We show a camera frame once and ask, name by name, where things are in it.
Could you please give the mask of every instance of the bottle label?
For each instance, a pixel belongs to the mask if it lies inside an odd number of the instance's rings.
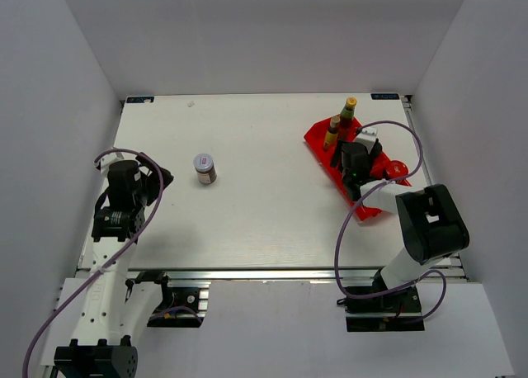
[[[200,180],[202,184],[211,184],[211,177],[209,176],[208,173],[200,173],[200,172],[197,172],[197,173],[198,173],[198,179]]]

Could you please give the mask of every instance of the cable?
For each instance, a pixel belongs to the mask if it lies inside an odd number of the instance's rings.
[[[162,318],[163,316],[165,316],[165,314],[177,312],[178,310],[185,310],[186,312],[189,312],[190,314],[194,315],[194,317],[200,322],[200,324],[202,324],[203,319],[198,316],[198,314],[196,314],[194,310],[192,310],[191,308],[187,308],[186,306],[173,306],[172,308],[165,309],[157,314],[153,314],[148,321]]]
[[[444,275],[442,272],[440,272],[440,271],[438,271],[436,269],[431,269],[429,272],[431,272],[431,273],[434,272],[437,275],[440,275],[440,278],[442,279],[442,293],[440,294],[440,298],[436,302],[435,306],[433,306],[432,309],[429,312],[427,312],[426,314],[424,314],[423,316],[420,316],[418,318],[403,321],[403,323],[405,323],[405,324],[418,323],[418,322],[421,322],[422,320],[427,319],[429,316],[434,314],[438,308],[440,308],[441,303],[444,301],[444,298],[446,297],[446,291],[447,291],[446,275]]]
[[[139,153],[132,149],[108,149],[107,151],[99,154],[97,158],[95,158],[94,160],[95,165],[97,166],[99,164],[99,161],[101,160],[102,157],[108,154],[112,154],[112,153],[133,154],[136,156],[141,156],[142,158],[149,161],[153,165],[154,169],[156,170],[156,173],[159,178],[158,199],[156,200],[156,203],[154,205],[154,208],[152,209],[152,212],[150,213],[148,218],[145,220],[144,224],[141,226],[139,231],[135,233],[134,236],[130,238],[130,240],[117,253],[115,253],[112,257],[110,257],[108,261],[102,265],[102,268],[100,271],[95,271],[90,277],[88,277],[88,279],[86,279],[86,281],[73,294],[71,294],[71,296],[63,304],[61,304],[55,312],[53,312],[49,316],[49,318],[44,322],[44,324],[42,324],[42,326],[39,328],[39,330],[36,332],[35,336],[31,340],[30,345],[27,348],[26,355],[24,356],[24,364],[22,366],[22,377],[23,378],[29,378],[29,365],[30,365],[31,354],[33,353],[33,350],[35,349],[35,345],[39,341],[44,331],[50,326],[51,322],[53,322],[55,318],[59,316],[59,314],[69,304],[71,304],[71,302],[75,300],[75,298],[78,297],[79,294],[81,294],[84,290],[86,290],[88,286],[90,286],[94,281],[96,281],[97,278],[99,278],[99,276],[102,275],[102,272],[104,269],[107,269],[109,266],[111,266],[114,263],[114,261],[116,261],[124,252],[126,252],[130,248],[130,246],[132,246],[132,244],[137,242],[139,236],[143,233],[143,231],[145,231],[147,226],[149,226],[150,221],[152,221],[152,218],[156,214],[156,211],[158,211],[158,207],[159,207],[159,204],[161,203],[162,194],[163,194],[163,175],[162,175],[162,171],[160,170],[158,164],[155,163],[148,155],[144,153]]]
[[[412,137],[416,140],[416,143],[417,143],[417,146],[418,146],[418,163],[417,163],[416,167],[409,174],[406,174],[406,175],[400,176],[400,177],[396,177],[396,178],[394,178],[394,179],[392,179],[390,181],[390,182],[400,182],[402,180],[405,180],[408,177],[411,177],[412,175],[416,174],[418,172],[418,170],[420,170],[420,167],[422,166],[422,163],[423,163],[423,146],[422,146],[422,142],[421,142],[420,138],[418,137],[418,135],[416,134],[416,132],[414,130],[412,130],[408,126],[406,126],[404,124],[400,124],[399,122],[396,122],[394,120],[377,120],[377,121],[372,122],[372,123],[370,123],[368,125],[363,125],[363,126],[359,127],[357,129],[357,131],[361,131],[362,128],[365,128],[367,126],[374,126],[374,125],[381,125],[381,124],[396,125],[396,126],[399,126],[400,128],[404,128],[409,133],[411,133]],[[345,287],[341,283],[341,277],[339,275],[339,251],[341,250],[341,242],[342,242],[342,239],[343,239],[343,235],[345,234],[345,229],[347,228],[348,222],[350,221],[350,219],[352,218],[352,216],[356,212],[357,208],[359,206],[361,206],[363,201],[370,194],[372,194],[374,191],[377,191],[380,188],[386,186],[388,183],[389,182],[381,182],[380,184],[378,184],[378,185],[372,187],[371,189],[369,189],[368,192],[366,192],[364,195],[361,196],[361,198],[354,204],[354,206],[348,212],[348,215],[346,216],[345,221],[343,222],[341,230],[339,231],[339,235],[337,236],[336,250],[335,250],[335,253],[334,253],[334,260],[333,260],[333,268],[334,268],[334,273],[335,273],[335,276],[336,276],[336,282],[337,282],[337,286],[339,287],[339,290],[341,291],[341,293],[343,293],[347,298],[351,298],[353,300],[369,300],[369,299],[372,299],[372,298],[381,297],[383,295],[393,294],[393,293],[395,293],[397,291],[401,291],[401,290],[404,290],[404,289],[407,289],[407,288],[409,288],[411,286],[416,285],[416,283],[418,283],[420,280],[424,279],[425,277],[428,277],[428,276],[432,275],[433,273],[435,273],[437,275],[440,275],[440,277],[442,278],[442,281],[445,283],[444,287],[446,287],[446,283],[447,282],[445,281],[444,275],[442,274],[442,272],[440,272],[440,271],[438,271],[436,269],[433,269],[433,270],[430,270],[429,272],[426,272],[424,275],[420,276],[415,281],[410,281],[408,283],[405,283],[405,284],[400,285],[400,286],[396,286],[396,287],[394,287],[392,289],[389,289],[389,290],[379,291],[377,293],[372,293],[372,294],[367,294],[367,295],[354,295],[354,294],[351,294],[345,289]],[[440,303],[438,305],[436,305],[435,308],[433,308],[434,310],[432,310],[431,312],[434,313],[438,309],[439,306],[440,306]]]

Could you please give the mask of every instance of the sauce bottle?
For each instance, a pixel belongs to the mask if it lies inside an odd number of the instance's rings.
[[[354,120],[354,110],[356,109],[357,100],[355,97],[348,97],[345,106],[341,110],[339,115],[341,121],[339,122],[339,132],[337,137],[340,140],[346,140],[350,128],[352,127],[352,121]]]
[[[324,136],[323,149],[328,151],[337,140],[337,132],[339,131],[339,122],[341,122],[340,116],[333,116],[330,119],[330,126],[328,127],[327,133]]]

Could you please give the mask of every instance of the white wall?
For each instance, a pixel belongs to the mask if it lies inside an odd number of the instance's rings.
[[[464,267],[484,284],[520,377],[528,376],[527,91],[526,0],[465,0],[414,97],[433,177],[469,228]]]
[[[0,375],[16,377],[74,273],[98,189],[92,159],[120,107],[64,0],[0,0],[0,36]]]
[[[414,92],[463,0],[66,0],[127,94]]]

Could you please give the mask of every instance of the red dish rack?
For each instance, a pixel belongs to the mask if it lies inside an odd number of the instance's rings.
[[[328,151],[323,150],[324,136],[326,135],[329,126],[330,118],[313,124],[310,130],[306,132],[306,135],[304,135],[304,140],[306,140],[306,143],[312,150],[313,155],[315,155],[324,171],[333,180],[334,184],[337,186],[341,194],[346,198],[350,206],[354,206],[354,202],[348,197],[347,190],[345,189],[345,186],[343,186],[341,173],[337,170],[337,168],[332,168],[330,166],[330,161],[332,160],[333,152],[336,149],[336,146],[334,145],[328,149]],[[354,121],[352,122],[352,128],[346,141],[354,140],[356,137],[356,129],[360,126],[360,122],[354,118]],[[385,153],[381,153],[379,157],[375,159],[374,166],[370,171],[370,175],[379,179],[383,178],[384,169],[390,162],[391,161],[389,157]],[[411,185],[407,180],[403,180],[399,182],[399,184],[405,186]],[[380,209],[374,209],[372,207],[360,206],[356,210],[356,214],[361,221],[366,220],[369,217],[376,217],[379,213],[381,213]]]

